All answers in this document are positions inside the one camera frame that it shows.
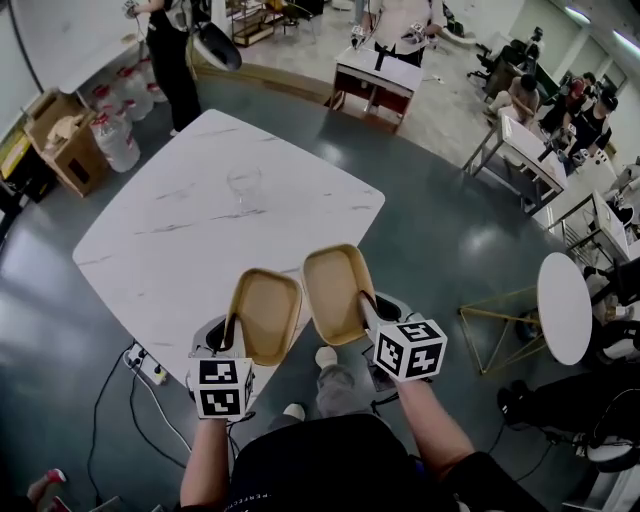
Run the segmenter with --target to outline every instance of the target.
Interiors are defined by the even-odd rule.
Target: white tiled floor
[[[278,28],[274,37],[242,49],[242,57],[246,62],[332,83],[334,58],[350,44],[352,17],[350,12],[326,5],[324,14],[313,20],[315,43],[309,24],[302,21],[298,29],[287,29],[286,36]],[[373,41],[367,46],[373,47]],[[482,115],[484,93],[480,80],[466,77],[479,68],[476,52],[446,42],[442,46],[448,55],[427,50],[422,67],[425,79],[435,74],[445,83],[423,82],[398,135],[461,166],[488,130]]]

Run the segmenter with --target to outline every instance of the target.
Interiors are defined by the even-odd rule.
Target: black pants
[[[147,45],[151,65],[162,92],[171,104],[173,127],[182,131],[202,112],[196,84],[187,67],[187,40],[189,36],[170,25],[149,28]]]
[[[375,50],[377,52],[381,52],[382,51],[382,46],[380,46],[378,43],[375,44]],[[396,47],[395,45],[393,46],[393,48],[389,51],[389,56],[401,60],[402,62],[406,62],[407,64],[411,64],[412,66],[415,66],[417,68],[422,66],[422,56],[424,55],[424,47],[420,48],[418,51],[413,52],[413,53],[408,53],[407,55],[402,55],[399,53],[396,53]]]
[[[547,384],[525,395],[517,408],[531,425],[591,434],[614,398],[631,388],[640,389],[640,364],[614,365]],[[640,420],[635,411],[639,403],[640,391],[625,393],[609,409],[597,434],[638,439]]]

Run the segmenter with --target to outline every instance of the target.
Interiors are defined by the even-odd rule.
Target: gold metal frame
[[[484,300],[481,300],[479,302],[474,302],[473,304],[467,304],[465,306],[460,306],[460,308],[458,309],[458,313],[460,314],[460,317],[462,318],[462,331],[464,332],[464,337],[467,340],[467,344],[469,345],[469,350],[475,356],[475,360],[476,360],[476,363],[478,365],[478,370],[480,371],[480,375],[486,375],[486,374],[491,373],[491,372],[496,372],[496,371],[502,370],[502,369],[506,368],[507,366],[513,364],[513,363],[521,361],[521,360],[523,360],[523,359],[535,354],[536,352],[540,352],[541,350],[543,350],[547,346],[547,344],[546,344],[546,342],[544,340],[544,335],[540,334],[540,335],[536,336],[533,340],[528,342],[524,347],[520,348],[519,350],[517,350],[516,352],[514,352],[513,354],[508,356],[506,359],[504,359],[502,362],[498,363],[497,366],[494,366],[496,356],[498,354],[498,351],[500,350],[500,346],[502,345],[502,342],[504,341],[505,334],[507,333],[507,330],[509,329],[509,326],[511,325],[512,322],[513,323],[521,322],[521,323],[525,323],[525,324],[534,324],[534,325],[538,325],[538,326],[540,326],[540,322],[538,320],[527,319],[527,318],[518,318],[518,317],[515,317],[515,316],[504,315],[502,313],[495,313],[493,311],[487,311],[487,310],[478,309],[478,308],[475,307],[475,306],[478,306],[479,304],[486,304],[487,302],[492,302],[492,301],[496,301],[496,300],[500,300],[500,299],[506,299],[506,298],[509,298],[509,297],[514,297],[516,295],[520,295],[522,293],[526,293],[526,292],[529,292],[531,290],[535,290],[535,288],[536,288],[535,286],[532,286],[532,287],[529,287],[529,288],[525,288],[524,290],[519,290],[517,292],[511,292],[511,293],[507,293],[507,294],[503,294],[503,295],[497,295],[497,296],[491,297],[489,299],[484,299]],[[496,345],[496,348],[491,353],[491,357],[489,358],[489,361],[488,361],[486,366],[484,366],[482,364],[482,361],[480,359],[480,354],[478,354],[478,349],[476,348],[475,344],[473,343],[473,339],[471,337],[471,329],[469,328],[469,324],[467,323],[467,319],[464,316],[465,314],[504,320],[504,329],[502,329],[502,334],[500,335],[500,339],[498,340],[498,344]]]

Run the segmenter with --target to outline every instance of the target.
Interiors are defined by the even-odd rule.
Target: concrete floor
[[[403,138],[303,100],[224,81],[200,84],[200,94],[203,106],[288,140],[385,194],[385,206],[360,247],[376,288],[434,318],[449,336],[434,389],[478,449],[491,446],[501,425],[495,404],[501,385],[523,378],[535,387],[579,371],[543,353],[495,377],[480,378],[470,357],[457,308],[530,286],[544,257],[560,249],[512,204],[508,193],[463,175]],[[169,128],[166,106],[137,125],[135,135],[145,149],[145,160],[166,143]],[[11,490],[24,493],[45,469],[60,467],[70,478],[61,494],[74,510],[87,510],[94,502],[86,472],[92,407],[115,358],[131,338],[82,278],[71,252],[133,175],[112,175],[85,200],[58,187],[40,205],[26,209],[0,256],[3,480]],[[500,326],[480,321],[472,328],[487,353]],[[513,339],[508,343],[517,346]],[[241,446],[260,435],[288,403],[313,404],[313,354],[320,344],[313,326],[308,326],[254,405],[256,417],[234,429]],[[360,355],[366,346],[357,342],[343,347],[339,357],[356,373],[365,399],[379,400],[389,393],[374,392]],[[296,386],[290,385],[291,379]],[[120,495],[131,510],[151,510],[158,503],[171,507],[178,498],[182,471],[160,458],[134,430],[127,403],[131,382],[131,372],[120,364],[98,414],[94,476],[103,497]],[[147,435],[186,461],[187,454],[161,421],[147,391],[139,387],[137,393],[136,409]],[[197,417],[182,385],[170,380],[158,389],[158,396],[168,417],[191,441]],[[382,406],[381,413],[415,453],[398,403]],[[315,416],[313,408],[310,415]],[[544,436],[534,429],[507,431],[493,455],[518,477],[535,465],[545,447]],[[587,467],[569,447],[559,446],[523,486],[549,510],[560,510]]]

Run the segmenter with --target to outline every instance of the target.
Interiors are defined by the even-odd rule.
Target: white desk
[[[612,257],[622,262],[631,261],[624,224],[595,190],[593,191],[593,204],[596,229],[600,229],[602,235],[606,238],[605,245],[611,251]]]
[[[593,204],[593,216],[596,228],[586,236],[580,238],[572,234],[572,230],[567,226],[567,219],[571,215],[581,211],[589,202]],[[634,247],[633,251],[629,250],[624,225],[596,190],[591,192],[591,194],[551,224],[547,229],[552,231],[558,225],[562,227],[563,241],[567,243],[567,240],[571,240],[571,242],[567,243],[567,250],[574,251],[579,258],[584,258],[580,249],[593,239],[595,239],[601,248],[605,249],[611,258],[622,263],[635,259],[638,255],[637,253],[640,252],[637,247]]]
[[[262,171],[255,212],[227,184],[238,164]],[[299,280],[310,252],[357,245],[384,196],[329,163],[215,110],[171,140],[113,199],[73,259],[131,335],[184,382],[194,334],[228,311],[241,273]],[[310,319],[306,305],[296,337]],[[256,366],[257,396],[276,367]]]
[[[387,56],[382,61],[380,71],[376,71],[378,55],[378,52],[367,48],[347,48],[336,57],[329,108],[334,106],[336,93],[353,94],[368,100],[365,115],[369,114],[374,103],[400,114],[400,123],[391,125],[391,131],[395,132],[409,109],[411,98],[422,83],[422,68]]]
[[[487,143],[494,134],[497,135],[497,143],[493,147],[488,147]],[[526,169],[514,171],[509,169],[507,165],[506,171],[501,170],[497,157],[495,157],[498,149],[523,161],[526,168],[536,175],[536,179],[532,182],[527,178],[523,174]],[[535,134],[509,116],[500,114],[498,121],[462,169],[472,176],[476,176],[478,172],[486,168],[498,181],[513,192],[530,199],[535,207],[528,213],[533,215],[569,186],[564,166],[554,152],[549,153],[542,162],[538,161],[538,157],[544,151],[544,143]],[[482,153],[480,164],[474,166],[474,160],[479,153]],[[537,180],[543,181],[551,189],[544,197],[539,184],[536,184]]]
[[[549,350],[562,364],[573,365],[591,338],[591,299],[580,270],[560,253],[550,254],[538,274],[538,312]]]

